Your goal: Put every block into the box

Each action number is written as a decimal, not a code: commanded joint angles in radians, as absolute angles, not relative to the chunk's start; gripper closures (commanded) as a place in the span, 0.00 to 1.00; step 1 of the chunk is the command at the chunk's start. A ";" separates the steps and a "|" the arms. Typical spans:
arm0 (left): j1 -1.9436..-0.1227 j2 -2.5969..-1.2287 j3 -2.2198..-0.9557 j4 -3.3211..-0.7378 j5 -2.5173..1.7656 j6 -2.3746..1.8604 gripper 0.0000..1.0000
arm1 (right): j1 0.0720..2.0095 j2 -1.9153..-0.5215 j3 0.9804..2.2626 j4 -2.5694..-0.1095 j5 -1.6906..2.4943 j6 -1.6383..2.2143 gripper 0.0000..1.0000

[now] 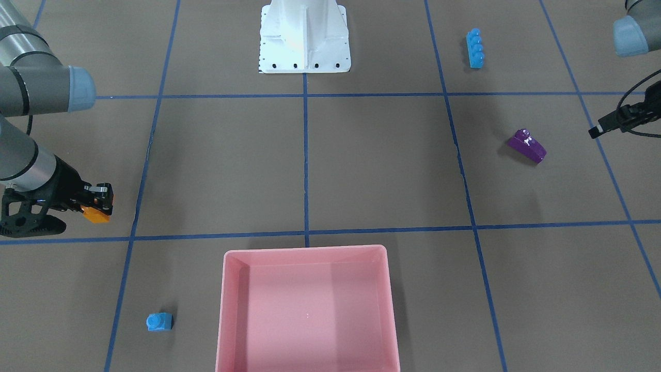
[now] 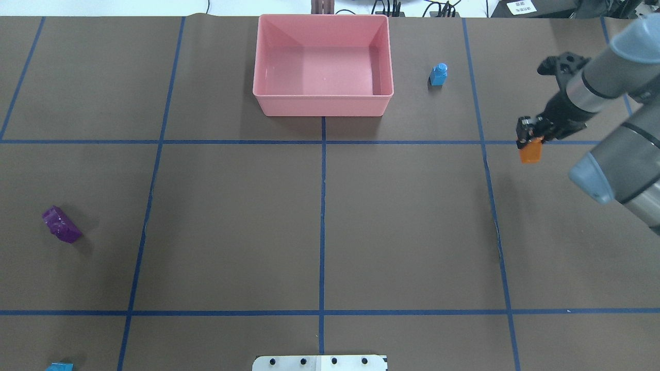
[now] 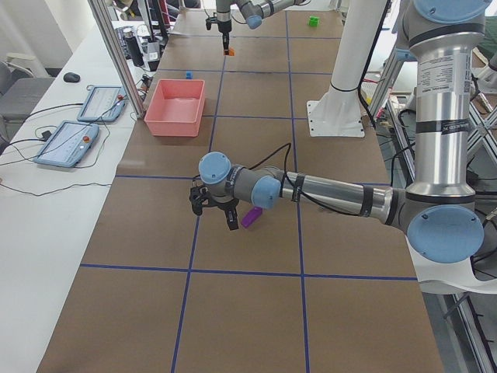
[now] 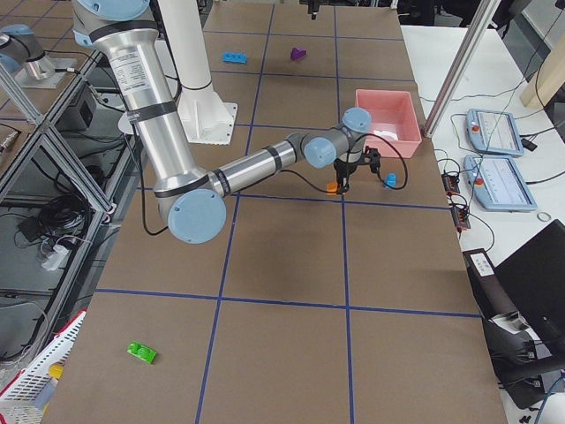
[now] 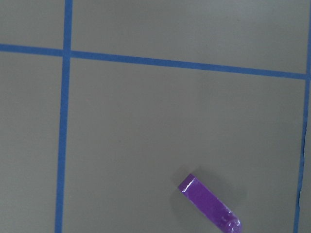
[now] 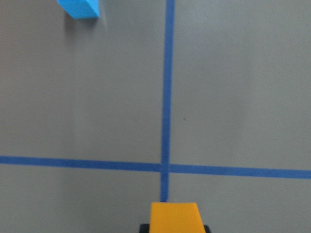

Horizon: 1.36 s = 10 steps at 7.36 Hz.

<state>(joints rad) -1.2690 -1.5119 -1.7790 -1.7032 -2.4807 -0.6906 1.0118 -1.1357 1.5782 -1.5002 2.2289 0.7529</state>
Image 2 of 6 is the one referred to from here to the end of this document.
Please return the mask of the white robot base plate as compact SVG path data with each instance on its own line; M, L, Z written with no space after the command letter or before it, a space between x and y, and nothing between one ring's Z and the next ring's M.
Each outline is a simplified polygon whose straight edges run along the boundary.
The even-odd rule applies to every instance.
M252 370L388 370L382 355L261 356Z

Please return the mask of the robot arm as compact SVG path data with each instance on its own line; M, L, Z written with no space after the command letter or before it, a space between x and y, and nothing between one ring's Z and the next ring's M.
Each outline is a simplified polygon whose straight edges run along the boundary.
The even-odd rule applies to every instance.
M599 204L616 202L658 234L658 13L631 21L596 56L548 56L537 67L554 77L556 93L543 110L521 116L516 145L523 163L540 161L542 146L595 124L620 101L619 122L583 155L569 178Z

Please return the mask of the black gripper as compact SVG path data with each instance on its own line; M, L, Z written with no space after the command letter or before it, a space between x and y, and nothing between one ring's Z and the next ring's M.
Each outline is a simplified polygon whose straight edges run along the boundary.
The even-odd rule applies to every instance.
M561 140L585 129L586 122L587 112L572 103L566 92L557 92L542 113L518 118L517 144L528 145L533 139L543 143Z

